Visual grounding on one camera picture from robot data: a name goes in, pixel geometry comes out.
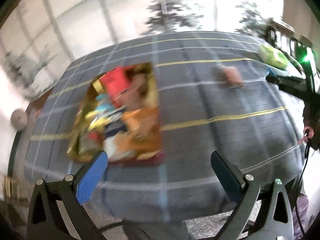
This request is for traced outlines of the person right hand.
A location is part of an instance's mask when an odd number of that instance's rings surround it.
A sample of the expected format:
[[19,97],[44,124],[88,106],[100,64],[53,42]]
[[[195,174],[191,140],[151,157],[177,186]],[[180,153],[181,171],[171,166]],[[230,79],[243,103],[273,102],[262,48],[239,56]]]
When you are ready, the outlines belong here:
[[303,142],[310,143],[313,139],[314,130],[310,126],[305,126],[303,130],[303,137],[298,140],[297,144],[301,145]]

